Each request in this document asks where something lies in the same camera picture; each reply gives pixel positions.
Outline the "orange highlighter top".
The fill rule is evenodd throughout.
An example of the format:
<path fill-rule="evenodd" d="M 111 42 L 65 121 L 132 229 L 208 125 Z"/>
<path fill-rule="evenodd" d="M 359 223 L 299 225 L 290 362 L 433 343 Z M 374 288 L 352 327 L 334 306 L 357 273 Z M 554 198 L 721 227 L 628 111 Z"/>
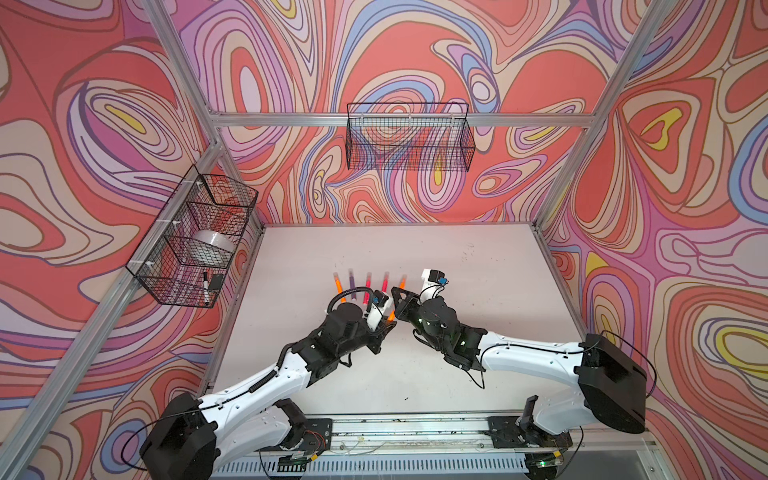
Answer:
<path fill-rule="evenodd" d="M 337 294 L 342 294 L 345 290 L 343 288 L 338 272 L 333 273 L 333 278 L 334 278 Z"/>

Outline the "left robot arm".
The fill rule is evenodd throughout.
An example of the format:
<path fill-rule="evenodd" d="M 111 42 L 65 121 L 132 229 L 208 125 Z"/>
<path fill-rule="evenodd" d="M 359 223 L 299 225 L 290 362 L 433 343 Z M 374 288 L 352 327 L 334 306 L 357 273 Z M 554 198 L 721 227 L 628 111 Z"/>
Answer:
<path fill-rule="evenodd" d="M 283 347 L 275 364 L 219 392 L 174 398 L 139 449 L 152 479 L 208 479 L 214 471 L 262 449 L 322 450 L 318 433 L 292 401 L 360 348 L 377 354 L 394 323 L 377 307 L 331 306 L 306 337 Z"/>

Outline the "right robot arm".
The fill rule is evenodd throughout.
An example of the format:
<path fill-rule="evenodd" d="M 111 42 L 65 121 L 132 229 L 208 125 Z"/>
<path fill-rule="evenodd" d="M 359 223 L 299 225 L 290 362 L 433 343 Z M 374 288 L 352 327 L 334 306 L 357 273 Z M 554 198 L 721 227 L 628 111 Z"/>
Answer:
<path fill-rule="evenodd" d="M 441 296 L 393 288 L 394 315 L 418 341 L 468 374 L 514 372 L 553 381 L 561 391 L 526 400 L 514 444 L 542 446 L 576 427 L 600 423 L 627 434 L 646 429 L 646 371 L 605 336 L 546 343 L 504 336 L 460 322 Z"/>

